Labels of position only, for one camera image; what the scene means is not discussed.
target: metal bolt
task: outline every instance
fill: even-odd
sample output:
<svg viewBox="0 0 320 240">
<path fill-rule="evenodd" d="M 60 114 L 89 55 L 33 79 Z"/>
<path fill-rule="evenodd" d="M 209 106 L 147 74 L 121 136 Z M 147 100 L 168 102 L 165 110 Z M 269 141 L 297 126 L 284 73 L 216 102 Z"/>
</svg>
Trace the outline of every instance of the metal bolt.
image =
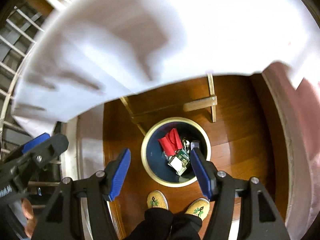
<svg viewBox="0 0 320 240">
<path fill-rule="evenodd" d="M 251 178 L 251 182 L 252 182 L 253 184 L 258 184 L 258 183 L 259 183 L 259 179 L 256 178 L 256 177 L 252 177 L 252 178 Z"/>
<path fill-rule="evenodd" d="M 226 174 L 225 171 L 218 171 L 218 172 L 217 172 L 217 175 L 218 175 L 219 177 L 221 177 L 221 178 L 224 178 L 227 174 Z"/>
<path fill-rule="evenodd" d="M 62 183 L 63 184 L 68 184 L 70 181 L 71 181 L 71 178 L 65 177 L 65 178 L 63 178 Z"/>
<path fill-rule="evenodd" d="M 104 176 L 104 171 L 97 171 L 97 172 L 96 172 L 96 176 L 97 176 L 98 178 L 102 178 L 102 177 Z"/>
<path fill-rule="evenodd" d="M 39 163 L 42 162 L 42 156 L 41 155 L 37 156 L 37 162 L 39 162 Z"/>
</svg>

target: red gift bag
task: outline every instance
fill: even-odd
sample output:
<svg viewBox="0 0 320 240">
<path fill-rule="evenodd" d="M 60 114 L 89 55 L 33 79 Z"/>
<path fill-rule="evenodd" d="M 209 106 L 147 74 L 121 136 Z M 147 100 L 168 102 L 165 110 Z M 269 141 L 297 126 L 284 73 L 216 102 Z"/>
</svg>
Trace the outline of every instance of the red gift bag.
<svg viewBox="0 0 320 240">
<path fill-rule="evenodd" d="M 176 150 L 182 149 L 182 143 L 176 128 L 173 128 L 163 138 L 158 140 L 167 156 L 175 155 Z"/>
</svg>

